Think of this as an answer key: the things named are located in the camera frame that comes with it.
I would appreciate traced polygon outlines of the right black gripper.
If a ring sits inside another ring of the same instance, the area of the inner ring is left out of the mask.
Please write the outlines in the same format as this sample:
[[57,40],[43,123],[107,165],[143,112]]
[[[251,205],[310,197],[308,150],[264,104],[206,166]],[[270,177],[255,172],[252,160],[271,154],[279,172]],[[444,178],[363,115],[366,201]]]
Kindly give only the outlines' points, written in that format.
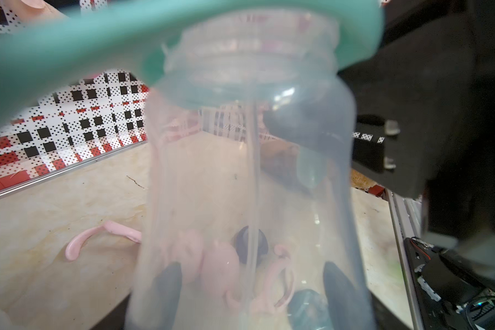
[[378,52],[341,72],[357,102],[352,166],[422,195],[426,232],[495,236],[495,1],[389,1]]

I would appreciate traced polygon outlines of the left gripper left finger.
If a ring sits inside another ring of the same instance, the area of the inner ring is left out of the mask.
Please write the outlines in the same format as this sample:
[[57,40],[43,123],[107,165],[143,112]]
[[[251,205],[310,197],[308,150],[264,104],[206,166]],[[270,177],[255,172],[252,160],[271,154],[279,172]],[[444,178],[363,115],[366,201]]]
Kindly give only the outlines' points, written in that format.
[[172,329],[182,290],[182,268],[179,262],[170,263],[156,276],[145,303],[145,316],[140,321],[142,329]]

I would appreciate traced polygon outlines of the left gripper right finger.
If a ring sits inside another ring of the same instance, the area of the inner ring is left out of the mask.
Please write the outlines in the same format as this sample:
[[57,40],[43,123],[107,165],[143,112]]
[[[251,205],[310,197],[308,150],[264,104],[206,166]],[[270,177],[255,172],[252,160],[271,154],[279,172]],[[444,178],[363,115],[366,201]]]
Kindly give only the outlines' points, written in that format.
[[324,264],[323,285],[334,329],[374,329],[368,291],[356,289],[333,262],[327,261]]

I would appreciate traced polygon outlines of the clear baby bottle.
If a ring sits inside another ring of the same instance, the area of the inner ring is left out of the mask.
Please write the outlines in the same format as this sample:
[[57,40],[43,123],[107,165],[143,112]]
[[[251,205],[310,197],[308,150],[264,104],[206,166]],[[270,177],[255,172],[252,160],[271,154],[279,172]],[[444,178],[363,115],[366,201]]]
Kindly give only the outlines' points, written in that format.
[[[239,279],[213,297],[201,264],[182,284],[172,329],[334,329],[327,261],[368,291],[349,184],[356,103],[337,76],[339,44],[338,22],[288,9],[218,16],[162,45],[165,75],[146,106],[149,211],[126,329],[142,329],[152,282],[187,230],[202,235],[204,255],[215,241],[230,243]],[[296,181],[261,168],[261,145],[272,140],[298,146]],[[280,313],[251,315],[278,244],[294,263],[293,298]]]

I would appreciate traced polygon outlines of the mint green bottle handle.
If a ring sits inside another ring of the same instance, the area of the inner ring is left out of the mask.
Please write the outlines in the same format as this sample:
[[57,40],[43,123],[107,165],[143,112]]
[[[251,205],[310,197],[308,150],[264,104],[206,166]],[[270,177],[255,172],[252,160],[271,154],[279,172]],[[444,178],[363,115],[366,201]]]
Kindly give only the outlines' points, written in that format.
[[378,1],[125,1],[25,27],[0,39],[0,128],[36,99],[92,74],[130,71],[151,85],[163,74],[159,47],[198,23],[251,9],[293,9],[340,26],[342,67],[370,59],[385,27]]

